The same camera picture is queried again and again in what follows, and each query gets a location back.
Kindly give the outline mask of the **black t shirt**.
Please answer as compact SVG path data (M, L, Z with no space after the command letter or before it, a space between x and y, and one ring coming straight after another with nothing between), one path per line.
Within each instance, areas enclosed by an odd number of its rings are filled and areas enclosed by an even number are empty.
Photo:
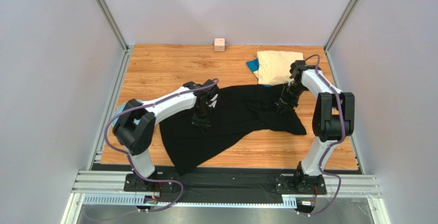
M163 145L180 175L234 146L247 134L269 129L306 135L296 112L277 111L283 86L230 86L220 89L210 127L202 132L192 124L192 110L183 110L160 122Z

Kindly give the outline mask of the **light blue headphones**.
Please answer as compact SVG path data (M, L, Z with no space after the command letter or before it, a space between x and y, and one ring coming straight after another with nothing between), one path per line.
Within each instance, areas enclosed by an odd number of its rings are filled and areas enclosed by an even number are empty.
M124 111L124 109L125 109L127 103L130 102L130 101L134 101L134 100L135 100L137 103L139 103L140 105L143 105L143 100L139 100L139 99L131 99L131 100L129 100L129 101L126 101L126 102L122 103L122 104L116 109L114 115L117 115L117 114L121 113L122 111ZM114 127L114 125L117 123L117 120L118 120L118 118L116 118L116 119L112 122L112 124L111 124L112 127ZM134 123L135 123L136 125L138 125L138 124L139 124L139 119L134 119Z

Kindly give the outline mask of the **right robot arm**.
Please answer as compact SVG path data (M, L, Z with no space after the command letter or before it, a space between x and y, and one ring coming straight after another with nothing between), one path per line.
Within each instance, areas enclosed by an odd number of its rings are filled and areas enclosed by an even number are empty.
M310 91L316 98L312 119L314 140L297 166L296 178L299 184L320 184L333 150L354 131L355 96L335 87L318 65L308 65L305 60L293 62L290 73L291 81L283 86L278 112L296 108L305 91Z

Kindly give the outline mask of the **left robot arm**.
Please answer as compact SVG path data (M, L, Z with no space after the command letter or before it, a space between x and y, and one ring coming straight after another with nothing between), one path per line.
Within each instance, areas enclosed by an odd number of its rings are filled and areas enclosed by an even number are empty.
M160 98L141 101L131 99L119 108L107 123L117 141L123 146L124 153L140 179L150 181L155 172L149 146L155 127L165 119L184 110L193 112L190 124L206 134L211 126L211 118L218 100L217 78L204 84L185 83L182 87Z

